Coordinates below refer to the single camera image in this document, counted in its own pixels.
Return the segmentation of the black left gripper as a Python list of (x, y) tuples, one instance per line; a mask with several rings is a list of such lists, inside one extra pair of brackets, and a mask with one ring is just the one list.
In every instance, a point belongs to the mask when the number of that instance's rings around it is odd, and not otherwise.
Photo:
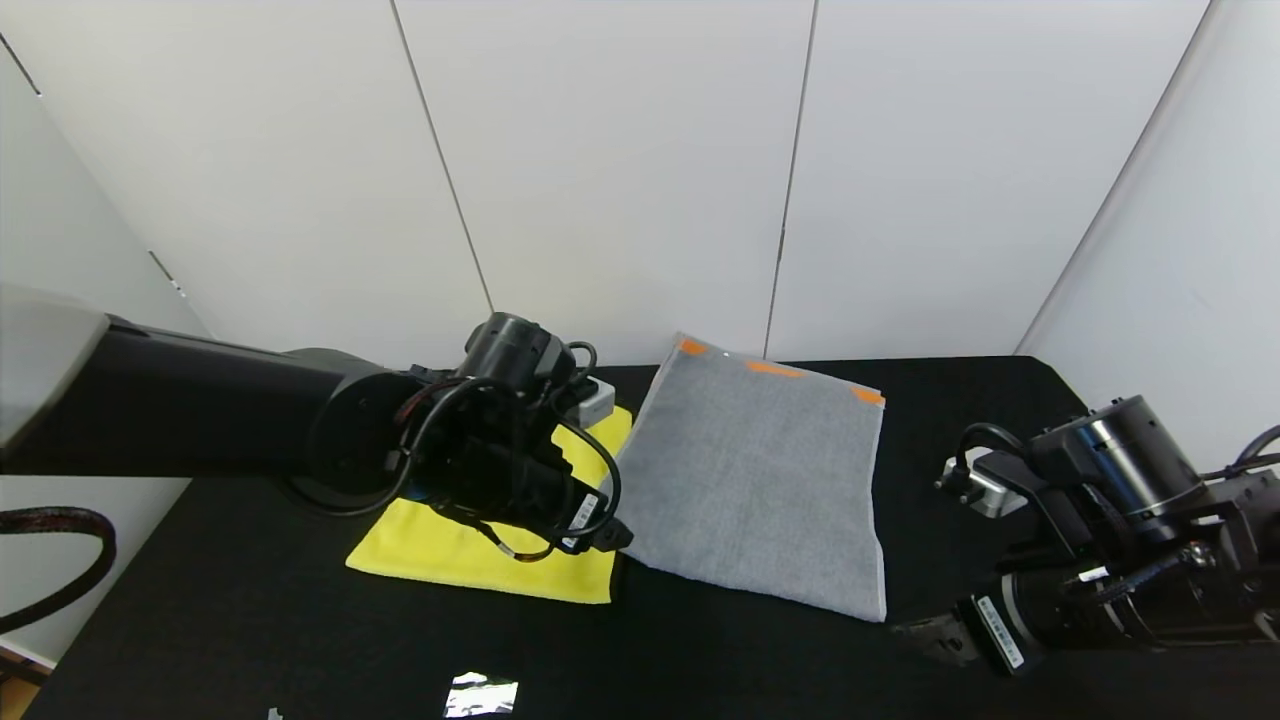
[(535, 555), (616, 552), (632, 530), (611, 518), (611, 456), (590, 443), (524, 442), (509, 451), (507, 525), (543, 543)]

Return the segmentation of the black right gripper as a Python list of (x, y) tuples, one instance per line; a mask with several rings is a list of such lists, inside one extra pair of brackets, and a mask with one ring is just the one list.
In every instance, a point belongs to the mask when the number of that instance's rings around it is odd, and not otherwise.
[(948, 666), (987, 660), (1020, 676), (1052, 653), (1120, 650), (1130, 644), (1114, 605), (1132, 583), (1101, 570), (1000, 571), (954, 612), (892, 625), (902, 643)]

